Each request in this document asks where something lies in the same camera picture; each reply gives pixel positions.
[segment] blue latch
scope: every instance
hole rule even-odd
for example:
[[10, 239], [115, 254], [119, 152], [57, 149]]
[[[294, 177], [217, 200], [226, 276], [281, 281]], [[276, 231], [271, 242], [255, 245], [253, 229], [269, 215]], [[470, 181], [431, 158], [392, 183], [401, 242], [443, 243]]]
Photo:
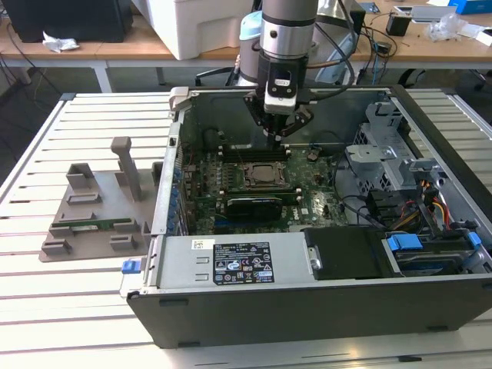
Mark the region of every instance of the blue latch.
[[121, 272], [123, 274], [138, 274], [140, 273], [140, 260], [127, 260], [121, 266]]
[[416, 234], [393, 234], [387, 243], [392, 251], [398, 250], [422, 250], [424, 246]]
[[480, 239], [478, 234], [476, 234], [475, 232], [470, 232], [468, 234], [468, 238], [470, 239], [471, 244], [474, 246], [475, 250], [478, 250], [480, 248], [480, 246], [482, 245], [482, 240]]

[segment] slotted metal table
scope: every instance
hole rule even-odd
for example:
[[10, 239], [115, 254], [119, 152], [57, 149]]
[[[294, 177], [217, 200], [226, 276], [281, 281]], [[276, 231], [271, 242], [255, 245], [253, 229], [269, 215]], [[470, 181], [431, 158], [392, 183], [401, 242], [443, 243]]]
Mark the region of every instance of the slotted metal table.
[[[457, 96], [410, 93], [492, 189], [488, 125]], [[70, 164], [116, 170], [111, 140], [127, 135], [137, 167], [150, 168], [170, 123], [167, 93], [79, 94], [56, 105], [0, 188], [0, 368], [492, 366], [492, 311], [456, 332], [160, 350], [120, 297], [124, 258], [41, 263]], [[252, 314], [251, 323], [267, 318]]]

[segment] floor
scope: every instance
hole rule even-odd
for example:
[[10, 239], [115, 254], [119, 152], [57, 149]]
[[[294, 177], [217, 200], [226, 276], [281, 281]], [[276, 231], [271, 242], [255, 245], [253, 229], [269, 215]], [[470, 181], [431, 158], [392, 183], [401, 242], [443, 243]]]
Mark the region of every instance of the floor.
[[[118, 92], [169, 91], [180, 85], [194, 85], [194, 76], [203, 68], [166, 68], [166, 86], [159, 86], [153, 68], [114, 68], [111, 79]], [[403, 71], [390, 70], [382, 84], [391, 85], [398, 81]], [[414, 73], [414, 81], [419, 71]], [[100, 92], [96, 77], [91, 69], [50, 68], [45, 71], [48, 79], [62, 92]], [[222, 86], [226, 76], [205, 78], [204, 85]], [[370, 84], [372, 77], [366, 75], [362, 83]], [[415, 88], [453, 88], [472, 108], [487, 121], [492, 121], [492, 86], [475, 91], [479, 82], [469, 71], [428, 71], [419, 77]], [[32, 76], [28, 86], [18, 86], [0, 97], [0, 183], [14, 168], [34, 138], [37, 130], [48, 117], [58, 100], [58, 93], [42, 79], [39, 73]]]

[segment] computer case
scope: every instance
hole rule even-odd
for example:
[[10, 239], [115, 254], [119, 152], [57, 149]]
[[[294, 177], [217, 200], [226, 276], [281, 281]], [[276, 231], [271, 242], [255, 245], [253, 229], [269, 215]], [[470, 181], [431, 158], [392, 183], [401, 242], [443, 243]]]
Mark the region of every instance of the computer case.
[[23, 42], [39, 42], [43, 31], [77, 41], [123, 42], [133, 18], [131, 0], [3, 0]]

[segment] power supply label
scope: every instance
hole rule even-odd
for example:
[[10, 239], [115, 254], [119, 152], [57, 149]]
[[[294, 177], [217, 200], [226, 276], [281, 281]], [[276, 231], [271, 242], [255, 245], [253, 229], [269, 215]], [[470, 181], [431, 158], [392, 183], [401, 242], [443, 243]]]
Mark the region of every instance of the power supply label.
[[214, 245], [214, 283], [217, 286], [273, 282], [274, 265], [268, 242]]

